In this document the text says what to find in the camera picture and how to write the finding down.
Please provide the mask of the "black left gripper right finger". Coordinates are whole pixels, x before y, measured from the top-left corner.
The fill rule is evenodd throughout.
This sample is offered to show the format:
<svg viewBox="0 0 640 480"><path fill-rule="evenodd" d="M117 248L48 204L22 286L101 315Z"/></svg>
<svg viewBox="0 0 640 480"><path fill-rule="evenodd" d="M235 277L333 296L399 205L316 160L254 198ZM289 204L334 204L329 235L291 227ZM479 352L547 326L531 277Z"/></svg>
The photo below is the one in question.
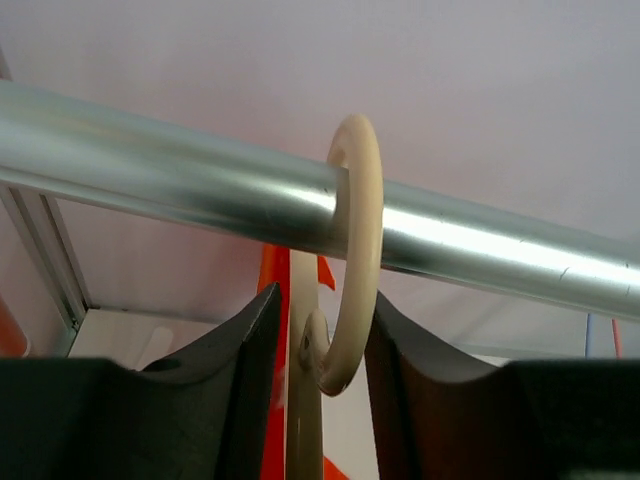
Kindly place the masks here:
<svg viewBox="0 0 640 480"><path fill-rule="evenodd" d="M635 479L639 364L494 366L379 296L365 351L383 479Z"/></svg>

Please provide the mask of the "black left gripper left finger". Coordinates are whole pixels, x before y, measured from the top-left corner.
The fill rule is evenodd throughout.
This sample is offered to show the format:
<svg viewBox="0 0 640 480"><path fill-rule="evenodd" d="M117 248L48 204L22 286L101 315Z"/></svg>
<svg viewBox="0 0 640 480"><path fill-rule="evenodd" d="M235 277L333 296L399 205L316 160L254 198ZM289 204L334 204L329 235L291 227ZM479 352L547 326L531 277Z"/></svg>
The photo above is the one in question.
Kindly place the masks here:
<svg viewBox="0 0 640 480"><path fill-rule="evenodd" d="M281 291L135 371L105 358L1 363L5 479L256 479Z"/></svg>

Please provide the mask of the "cream plastic hanger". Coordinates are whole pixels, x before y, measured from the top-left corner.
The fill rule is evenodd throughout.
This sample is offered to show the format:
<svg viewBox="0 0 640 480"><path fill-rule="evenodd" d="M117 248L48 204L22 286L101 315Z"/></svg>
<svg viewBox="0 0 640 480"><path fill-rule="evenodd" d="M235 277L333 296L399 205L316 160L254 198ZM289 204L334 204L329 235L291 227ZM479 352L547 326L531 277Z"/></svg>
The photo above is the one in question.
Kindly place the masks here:
<svg viewBox="0 0 640 480"><path fill-rule="evenodd" d="M336 330L328 332L318 299L318 258L290 254L289 358L285 476L324 476L321 397L351 383L368 340L381 269L383 173L374 128L362 114L344 119L327 156L348 170L338 195L338 224L347 235L346 267Z"/></svg>

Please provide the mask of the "orange t shirt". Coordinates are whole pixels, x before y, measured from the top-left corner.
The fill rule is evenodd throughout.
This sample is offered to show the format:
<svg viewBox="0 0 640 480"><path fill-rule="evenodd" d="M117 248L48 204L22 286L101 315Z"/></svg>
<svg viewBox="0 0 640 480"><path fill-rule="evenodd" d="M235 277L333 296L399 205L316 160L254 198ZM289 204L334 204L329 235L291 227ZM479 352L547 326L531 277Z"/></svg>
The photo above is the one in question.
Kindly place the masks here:
<svg viewBox="0 0 640 480"><path fill-rule="evenodd" d="M284 406L287 379L289 300L290 300L290 250L272 244L262 248L261 267L257 289L277 282L282 291L279 335L275 354L274 376L270 406L267 416L263 449L262 479L283 479L286 470L286 423ZM30 343L8 307L1 305L1 355L20 357L29 353Z"/></svg>

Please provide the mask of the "light blue wire hanger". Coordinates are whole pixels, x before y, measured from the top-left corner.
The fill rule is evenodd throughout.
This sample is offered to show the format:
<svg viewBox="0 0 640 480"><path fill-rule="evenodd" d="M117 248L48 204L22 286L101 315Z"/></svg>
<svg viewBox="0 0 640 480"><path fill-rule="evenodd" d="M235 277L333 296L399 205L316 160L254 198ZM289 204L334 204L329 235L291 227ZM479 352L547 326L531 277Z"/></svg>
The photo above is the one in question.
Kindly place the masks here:
<svg viewBox="0 0 640 480"><path fill-rule="evenodd" d="M586 316L585 344L584 344L584 356L586 358L590 358L593 353L594 322L595 322L595 315L593 313L588 313Z"/></svg>

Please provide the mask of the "pink wire hanger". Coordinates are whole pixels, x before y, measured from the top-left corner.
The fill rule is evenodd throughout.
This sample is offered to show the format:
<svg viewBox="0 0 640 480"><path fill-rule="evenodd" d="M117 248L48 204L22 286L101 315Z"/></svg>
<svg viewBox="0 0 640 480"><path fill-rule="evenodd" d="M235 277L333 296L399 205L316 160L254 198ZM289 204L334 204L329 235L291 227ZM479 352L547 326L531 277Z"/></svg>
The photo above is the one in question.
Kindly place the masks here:
<svg viewBox="0 0 640 480"><path fill-rule="evenodd" d="M617 359L620 359L622 357L622 342L620 337L619 324L615 318L611 319L611 328L615 357Z"/></svg>

